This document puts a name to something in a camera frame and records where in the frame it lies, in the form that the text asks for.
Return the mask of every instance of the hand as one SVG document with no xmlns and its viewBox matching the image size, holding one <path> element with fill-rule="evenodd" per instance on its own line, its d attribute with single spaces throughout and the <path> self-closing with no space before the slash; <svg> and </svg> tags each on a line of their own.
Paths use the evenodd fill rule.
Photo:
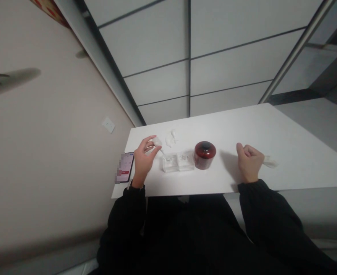
<svg viewBox="0 0 337 275">
<path fill-rule="evenodd" d="M 155 137 L 156 136 L 146 137 L 144 140 L 142 140 L 139 147 L 134 151 L 135 175 L 133 178 L 133 183 L 131 184 L 134 188 L 143 187 L 146 176 L 152 168 L 153 159 L 157 155 L 158 151 L 162 148 L 162 146 L 157 146 L 149 155 L 145 154 L 149 150 L 153 149 L 154 144 L 149 140 Z"/>
<path fill-rule="evenodd" d="M 242 174 L 244 183 L 253 183 L 259 180 L 258 173 L 264 161 L 264 155 L 251 147 L 241 143 L 236 144 L 238 155 L 238 167 Z"/>
</svg>

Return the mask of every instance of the black clothing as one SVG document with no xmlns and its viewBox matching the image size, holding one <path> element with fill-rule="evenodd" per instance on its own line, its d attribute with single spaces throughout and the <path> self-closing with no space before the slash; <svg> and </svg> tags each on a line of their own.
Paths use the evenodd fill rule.
<svg viewBox="0 0 337 275">
<path fill-rule="evenodd" d="M 124 190 L 100 240 L 98 273 L 337 274 L 282 195 L 262 180 L 238 190 L 252 242 L 221 194 L 190 196 L 188 204 L 150 197 L 146 213 L 145 190 Z"/>
</svg>

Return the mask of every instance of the clear plastic container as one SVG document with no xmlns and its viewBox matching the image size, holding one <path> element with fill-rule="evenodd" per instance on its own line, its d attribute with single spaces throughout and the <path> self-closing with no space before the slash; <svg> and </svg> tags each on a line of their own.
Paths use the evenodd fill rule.
<svg viewBox="0 0 337 275">
<path fill-rule="evenodd" d="M 194 170 L 195 163 L 193 154 L 193 151 L 186 151 L 164 155 L 162 157 L 164 172 Z"/>
</svg>

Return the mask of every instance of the red glass jar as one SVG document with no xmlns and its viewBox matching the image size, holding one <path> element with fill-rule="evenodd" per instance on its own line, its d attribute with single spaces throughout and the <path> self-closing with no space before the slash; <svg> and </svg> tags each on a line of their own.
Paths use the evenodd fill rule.
<svg viewBox="0 0 337 275">
<path fill-rule="evenodd" d="M 195 167 L 200 170 L 208 169 L 215 156 L 216 150 L 212 143 L 201 141 L 195 145 Z"/>
</svg>

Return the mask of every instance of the phone screen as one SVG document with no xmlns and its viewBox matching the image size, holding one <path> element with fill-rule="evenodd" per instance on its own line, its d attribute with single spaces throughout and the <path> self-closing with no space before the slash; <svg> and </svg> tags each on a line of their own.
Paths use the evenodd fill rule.
<svg viewBox="0 0 337 275">
<path fill-rule="evenodd" d="M 125 153 L 119 161 L 115 183 L 128 182 L 130 179 L 131 168 L 133 167 L 134 153 Z"/>
</svg>

